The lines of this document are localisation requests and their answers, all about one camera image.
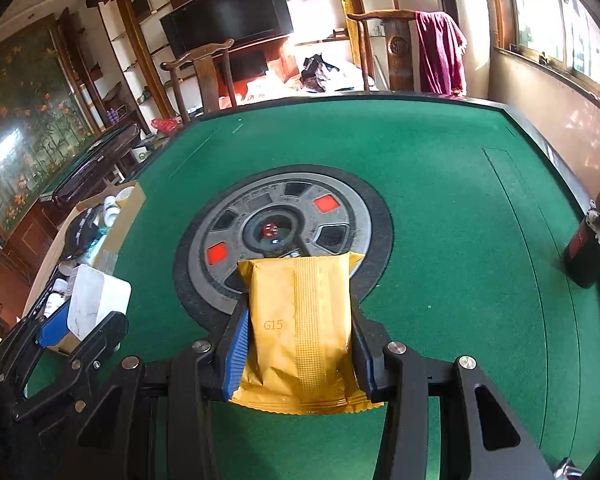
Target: window sill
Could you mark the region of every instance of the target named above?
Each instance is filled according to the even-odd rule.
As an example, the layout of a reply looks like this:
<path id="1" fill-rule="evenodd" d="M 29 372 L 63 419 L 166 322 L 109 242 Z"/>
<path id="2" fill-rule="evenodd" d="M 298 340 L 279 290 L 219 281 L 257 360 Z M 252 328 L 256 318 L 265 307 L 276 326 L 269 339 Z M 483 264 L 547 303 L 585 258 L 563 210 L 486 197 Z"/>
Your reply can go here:
<path id="1" fill-rule="evenodd" d="M 552 68 L 551 66 L 540 64 L 533 59 L 529 59 L 527 56 L 518 54 L 517 52 L 512 52 L 510 50 L 506 50 L 504 48 L 499 48 L 499 47 L 493 47 L 493 48 L 494 48 L 494 50 L 496 50 L 497 52 L 499 52 L 501 54 L 504 54 L 505 56 L 511 56 L 511 57 L 515 57 L 516 59 L 520 59 L 520 60 L 526 62 L 527 64 L 537 68 L 538 70 L 542 70 L 546 74 L 560 80 L 561 83 L 567 85 L 569 88 L 576 91 L 578 94 L 583 96 L 585 99 L 587 99 L 591 103 L 595 104 L 597 108 L 600 108 L 600 97 L 597 94 L 595 94 L 594 92 L 592 92 L 591 90 L 587 89 L 582 84 L 580 79 L 571 75 L 570 73 L 565 73 L 561 70 L 556 70 L 555 68 Z"/>

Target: black cap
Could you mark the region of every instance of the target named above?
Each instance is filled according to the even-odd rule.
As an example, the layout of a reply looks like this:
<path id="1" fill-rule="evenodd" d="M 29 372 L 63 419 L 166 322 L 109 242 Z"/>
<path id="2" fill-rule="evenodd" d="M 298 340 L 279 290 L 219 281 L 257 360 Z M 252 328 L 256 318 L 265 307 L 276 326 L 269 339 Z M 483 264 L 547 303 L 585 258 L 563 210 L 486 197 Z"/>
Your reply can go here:
<path id="1" fill-rule="evenodd" d="M 98 232 L 100 228 L 94 224 L 94 221 L 101 210 L 101 205 L 90 207 L 71 220 L 64 235 L 64 251 L 60 261 L 67 262 L 84 254 L 94 240 L 100 238 Z"/>

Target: floral painting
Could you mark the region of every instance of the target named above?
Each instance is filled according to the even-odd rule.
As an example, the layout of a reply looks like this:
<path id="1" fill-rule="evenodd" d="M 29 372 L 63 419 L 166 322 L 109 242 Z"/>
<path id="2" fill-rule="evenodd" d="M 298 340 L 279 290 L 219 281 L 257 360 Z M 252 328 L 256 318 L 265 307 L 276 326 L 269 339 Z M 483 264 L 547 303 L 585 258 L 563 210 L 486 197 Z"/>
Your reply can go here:
<path id="1" fill-rule="evenodd" d="M 5 234 L 91 140 L 62 71 L 50 18 L 0 44 L 0 226 Z"/>

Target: blue gripper pad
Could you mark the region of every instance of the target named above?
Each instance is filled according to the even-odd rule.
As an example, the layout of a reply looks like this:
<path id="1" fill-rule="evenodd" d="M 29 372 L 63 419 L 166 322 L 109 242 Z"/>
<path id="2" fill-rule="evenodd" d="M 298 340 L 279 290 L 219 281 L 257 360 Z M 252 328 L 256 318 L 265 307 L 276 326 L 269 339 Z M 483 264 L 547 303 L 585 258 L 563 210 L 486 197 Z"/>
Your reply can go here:
<path id="1" fill-rule="evenodd" d="M 69 316 L 70 300 L 64 302 L 62 306 L 56 310 L 38 332 L 38 343 L 43 348 L 55 346 L 62 341 L 62 338 L 69 333 L 69 327 L 66 325 L 67 317 Z"/>
<path id="2" fill-rule="evenodd" d="M 224 361 L 224 383 L 222 394 L 224 400 L 230 400 L 234 391 L 240 386 L 242 371 L 247 362 L 249 351 L 249 311 L 245 309 L 240 315 L 240 320 L 235 329 L 234 338 L 231 341 L 229 352 Z"/>

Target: red label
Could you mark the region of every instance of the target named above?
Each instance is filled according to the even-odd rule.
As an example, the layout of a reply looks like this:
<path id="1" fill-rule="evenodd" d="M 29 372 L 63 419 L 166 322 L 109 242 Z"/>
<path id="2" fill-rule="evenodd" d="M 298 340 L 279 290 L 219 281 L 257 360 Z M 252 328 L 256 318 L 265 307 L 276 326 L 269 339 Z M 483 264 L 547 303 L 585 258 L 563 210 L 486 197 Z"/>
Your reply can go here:
<path id="1" fill-rule="evenodd" d="M 587 242 L 587 222 L 583 220 L 580 223 L 580 227 L 573 235 L 573 238 L 569 242 L 569 258 L 573 260 L 573 257 L 578 253 L 582 246 Z"/>

